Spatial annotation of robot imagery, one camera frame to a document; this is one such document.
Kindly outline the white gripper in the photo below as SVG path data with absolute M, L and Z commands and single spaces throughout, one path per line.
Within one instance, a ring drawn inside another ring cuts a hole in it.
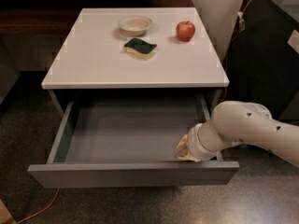
M 181 161 L 209 161 L 224 148 L 224 142 L 209 123 L 199 123 L 184 134 L 176 146 L 176 157 Z

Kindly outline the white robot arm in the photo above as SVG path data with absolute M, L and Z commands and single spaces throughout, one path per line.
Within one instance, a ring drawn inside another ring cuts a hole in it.
M 241 144 L 263 148 L 299 167 L 299 127 L 272 118 L 263 105 L 225 101 L 205 123 L 182 136 L 176 156 L 183 161 L 209 161 L 218 153 Z

